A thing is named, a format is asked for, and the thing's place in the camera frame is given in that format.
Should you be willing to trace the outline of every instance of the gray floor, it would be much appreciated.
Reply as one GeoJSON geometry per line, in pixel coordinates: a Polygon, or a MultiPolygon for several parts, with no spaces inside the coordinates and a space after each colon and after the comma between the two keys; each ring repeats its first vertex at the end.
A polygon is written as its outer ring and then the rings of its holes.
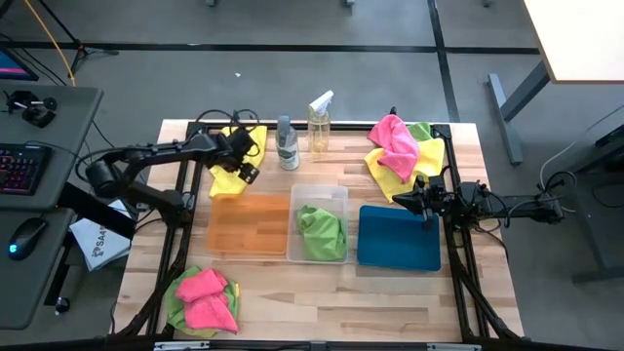
{"type": "MultiPolygon", "coordinates": [[[[433,45],[426,0],[361,0],[352,11],[342,9],[337,0],[224,0],[217,9],[208,9],[201,0],[49,3],[77,35],[92,41],[433,45]]],[[[480,3],[438,0],[448,46],[535,46],[520,0],[497,0],[487,10],[480,3]]],[[[21,2],[0,20],[0,32],[45,40],[21,2]]],[[[62,72],[54,51],[32,52],[62,72]]],[[[514,121],[526,161],[511,167],[485,81],[488,73],[496,72],[511,93],[538,60],[448,57],[460,119],[478,125],[491,187],[499,193],[534,191],[541,163],[622,103],[622,86],[547,86],[514,121]]],[[[406,120],[448,120],[434,54],[123,52],[90,59],[77,81],[104,90],[97,121],[116,144],[154,140],[162,119],[190,118],[207,108],[248,107],[265,118],[284,113],[302,118],[307,103],[327,89],[336,93],[331,106],[336,120],[376,120],[392,105],[406,120]]],[[[592,140],[623,119],[620,114],[596,128],[552,165],[551,172],[573,162],[592,140]]],[[[94,131],[89,142],[92,148],[105,146],[94,131]]],[[[503,232],[526,335],[544,342],[622,349],[624,282],[574,286],[569,278],[595,264],[576,221],[573,215],[557,226],[514,220],[503,232]]],[[[42,307],[29,329],[0,331],[1,342],[106,333],[121,273],[80,273],[72,272],[65,289],[74,301],[70,313],[57,320],[51,308],[42,307]],[[48,330],[42,332],[42,326],[48,330]]]]}

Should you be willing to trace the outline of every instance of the table surface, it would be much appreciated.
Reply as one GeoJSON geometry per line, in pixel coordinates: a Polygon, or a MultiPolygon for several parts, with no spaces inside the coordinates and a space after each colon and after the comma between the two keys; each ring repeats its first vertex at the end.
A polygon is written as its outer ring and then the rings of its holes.
{"type": "Polygon", "coordinates": [[[624,1],[525,0],[553,83],[624,82],[624,1]]]}
{"type": "MultiPolygon", "coordinates": [[[[52,97],[58,102],[57,117],[46,128],[40,129],[21,119],[21,112],[2,115],[0,139],[6,143],[24,143],[37,140],[64,147],[78,153],[91,127],[102,92],[94,88],[46,87],[34,85],[0,84],[0,91],[12,93],[29,90],[39,98],[52,97]]],[[[4,94],[0,105],[6,106],[4,94]]],[[[0,329],[24,329],[30,324],[39,306],[41,295],[55,266],[59,249],[73,218],[73,211],[55,209],[75,157],[53,148],[48,167],[33,196],[0,195],[0,223],[2,243],[7,245],[14,231],[26,219],[40,216],[48,221],[34,252],[22,261],[13,261],[0,254],[0,281],[5,287],[0,292],[0,329]]]]}
{"type": "Polygon", "coordinates": [[[39,237],[34,251],[21,261],[10,259],[6,254],[7,243],[15,230],[25,220],[40,215],[0,211],[0,243],[3,246],[0,254],[0,282],[4,283],[0,290],[0,329],[21,330],[30,324],[57,261],[73,211],[56,209],[43,215],[48,221],[48,227],[39,237]]]}
{"type": "MultiPolygon", "coordinates": [[[[3,128],[0,128],[2,142],[24,143],[36,140],[63,147],[75,154],[80,152],[98,111],[103,95],[101,90],[0,84],[0,91],[10,94],[15,90],[29,90],[41,99],[55,98],[58,103],[57,117],[42,129],[22,120],[21,110],[16,110],[11,115],[3,114],[3,128]]],[[[0,105],[3,109],[6,103],[6,97],[0,94],[0,105]]],[[[38,211],[54,208],[73,170],[75,156],[61,149],[52,149],[48,167],[35,194],[33,196],[3,194],[0,196],[0,209],[38,211]]]]}
{"type": "MultiPolygon", "coordinates": [[[[184,139],[187,122],[165,120],[159,142],[184,139]]],[[[451,128],[462,180],[480,179],[487,183],[476,126],[452,124],[451,128]]],[[[319,155],[306,151],[307,138],[300,134],[301,164],[296,171],[286,172],[278,164],[274,133],[269,132],[266,156],[259,167],[260,176],[245,190],[289,194],[294,183],[347,186],[350,258],[344,265],[292,264],[284,257],[208,253],[205,235],[213,177],[208,170],[203,171],[187,266],[218,269],[241,285],[241,309],[237,319],[240,331],[237,335],[220,332],[215,338],[460,341],[444,235],[440,243],[443,266],[439,272],[356,264],[360,207],[389,206],[364,162],[364,156],[374,148],[366,135],[366,132],[331,132],[330,151],[319,155]]],[[[149,185],[159,189],[174,188],[177,169],[177,164],[153,167],[149,185]]],[[[191,183],[192,169],[189,167],[186,190],[191,183]]],[[[164,224],[155,223],[135,235],[115,309],[118,328],[131,321],[153,291],[165,231],[164,224]]],[[[476,232],[472,236],[484,295],[511,330],[523,334],[503,249],[488,236],[476,232]]],[[[477,331],[474,303],[471,298],[467,298],[467,303],[471,326],[477,331]]],[[[158,331],[165,323],[163,307],[158,331]]],[[[188,336],[177,332],[175,337],[188,336]]]]}

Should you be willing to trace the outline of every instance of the towel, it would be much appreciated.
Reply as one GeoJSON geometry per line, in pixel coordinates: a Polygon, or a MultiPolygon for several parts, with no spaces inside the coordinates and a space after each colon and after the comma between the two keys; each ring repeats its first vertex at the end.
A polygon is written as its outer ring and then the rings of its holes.
{"type": "Polygon", "coordinates": [[[205,269],[192,278],[184,279],[175,296],[184,302],[192,302],[206,295],[222,293],[226,285],[227,281],[219,272],[205,269]]]}
{"type": "Polygon", "coordinates": [[[411,137],[416,141],[431,140],[431,124],[427,122],[414,123],[408,126],[408,131],[411,137]]]}
{"type": "MultiPolygon", "coordinates": [[[[236,131],[237,127],[232,127],[232,132],[236,131]]],[[[249,127],[250,137],[257,143],[257,150],[255,146],[252,147],[249,153],[254,156],[245,156],[244,162],[249,162],[255,167],[260,165],[260,162],[264,159],[264,150],[266,148],[266,126],[256,126],[252,130],[249,127]]],[[[226,136],[230,135],[230,128],[225,127],[221,130],[226,136]]],[[[221,166],[214,166],[211,168],[211,173],[214,176],[213,187],[211,188],[211,197],[216,194],[240,194],[243,192],[247,184],[240,178],[238,178],[238,172],[229,173],[221,166]]]]}
{"type": "Polygon", "coordinates": [[[303,235],[308,259],[329,261],[344,258],[347,238],[342,219],[306,205],[296,212],[296,225],[303,235]]]}
{"type": "Polygon", "coordinates": [[[184,279],[175,296],[184,302],[184,322],[194,330],[222,330],[236,333],[238,326],[229,305],[237,299],[238,286],[229,290],[229,283],[223,276],[212,269],[206,269],[192,277],[184,279]]]}
{"type": "Polygon", "coordinates": [[[376,148],[364,158],[369,166],[370,174],[389,203],[392,203],[393,195],[412,191],[416,176],[425,176],[425,180],[429,181],[429,176],[440,174],[445,158],[444,141],[440,138],[434,138],[419,142],[418,146],[420,148],[420,159],[413,167],[409,181],[405,183],[391,169],[379,165],[377,162],[383,157],[384,151],[382,148],[376,148]]]}
{"type": "MultiPolygon", "coordinates": [[[[167,322],[175,329],[184,332],[190,336],[200,336],[210,338],[218,332],[216,329],[191,329],[186,325],[184,318],[184,301],[176,297],[176,291],[180,284],[186,279],[197,275],[200,269],[190,267],[185,270],[179,277],[172,281],[165,292],[165,308],[167,309],[167,322]]],[[[232,317],[238,317],[239,309],[239,286],[236,282],[228,280],[224,293],[227,298],[227,309],[232,317]]]]}
{"type": "Polygon", "coordinates": [[[394,171],[401,182],[410,179],[418,161],[418,143],[397,115],[387,115],[369,133],[369,139],[384,148],[377,162],[394,171]]]}

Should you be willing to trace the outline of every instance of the orange tray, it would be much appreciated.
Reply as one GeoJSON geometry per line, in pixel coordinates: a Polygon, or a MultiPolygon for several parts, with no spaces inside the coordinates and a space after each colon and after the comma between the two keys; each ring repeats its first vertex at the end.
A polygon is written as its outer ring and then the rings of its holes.
{"type": "Polygon", "coordinates": [[[284,254],[290,201],[284,195],[214,196],[207,249],[229,254],[284,254]]]}

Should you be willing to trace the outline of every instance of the clear spray bottle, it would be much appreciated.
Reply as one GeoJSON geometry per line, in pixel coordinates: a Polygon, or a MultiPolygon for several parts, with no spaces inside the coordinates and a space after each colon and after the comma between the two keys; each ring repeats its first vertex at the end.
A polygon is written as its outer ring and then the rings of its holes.
{"type": "Polygon", "coordinates": [[[312,152],[325,152],[330,147],[331,118],[328,105],[333,92],[328,91],[310,103],[308,115],[308,147],[312,152]]]}

